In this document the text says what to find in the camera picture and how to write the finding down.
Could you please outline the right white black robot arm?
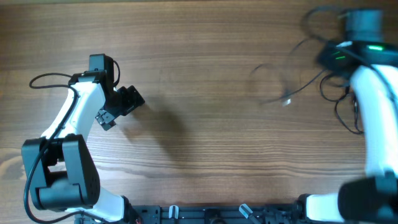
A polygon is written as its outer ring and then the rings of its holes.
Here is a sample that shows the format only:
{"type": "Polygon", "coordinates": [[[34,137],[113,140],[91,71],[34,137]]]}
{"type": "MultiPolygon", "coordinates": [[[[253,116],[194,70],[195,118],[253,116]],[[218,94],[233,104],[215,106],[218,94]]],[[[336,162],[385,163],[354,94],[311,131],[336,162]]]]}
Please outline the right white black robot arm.
{"type": "Polygon", "coordinates": [[[380,9],[320,6],[307,12],[302,29],[325,43],[317,61],[349,81],[366,141],[365,176],[337,193],[301,195],[299,219],[309,223],[397,223],[397,47],[384,41],[380,9]],[[311,30],[320,11],[343,16],[344,38],[328,40],[311,30]]]}

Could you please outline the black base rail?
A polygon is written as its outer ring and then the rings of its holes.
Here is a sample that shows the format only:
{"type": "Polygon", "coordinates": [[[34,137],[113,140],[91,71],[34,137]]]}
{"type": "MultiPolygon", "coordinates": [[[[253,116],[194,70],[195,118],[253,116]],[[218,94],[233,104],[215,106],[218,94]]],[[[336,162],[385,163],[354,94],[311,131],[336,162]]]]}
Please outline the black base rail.
{"type": "Polygon", "coordinates": [[[263,206],[219,207],[170,207],[134,206],[139,223],[150,224],[282,224],[304,223],[299,211],[292,204],[268,204],[263,206]]]}

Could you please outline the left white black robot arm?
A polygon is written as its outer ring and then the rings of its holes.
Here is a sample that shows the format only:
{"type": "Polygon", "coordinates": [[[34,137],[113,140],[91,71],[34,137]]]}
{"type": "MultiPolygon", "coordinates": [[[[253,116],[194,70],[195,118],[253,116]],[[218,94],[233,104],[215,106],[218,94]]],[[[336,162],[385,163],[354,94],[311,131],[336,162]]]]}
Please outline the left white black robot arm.
{"type": "Polygon", "coordinates": [[[32,213],[31,205],[66,213],[52,223],[70,217],[76,223],[142,223],[126,197],[101,186],[86,145],[93,122],[107,131],[117,117],[145,103],[134,86],[117,88],[120,76],[114,72],[118,71],[111,57],[90,55],[89,69],[68,77],[67,99],[50,127],[22,145],[27,176],[24,209],[33,222],[43,221],[32,213]]]}

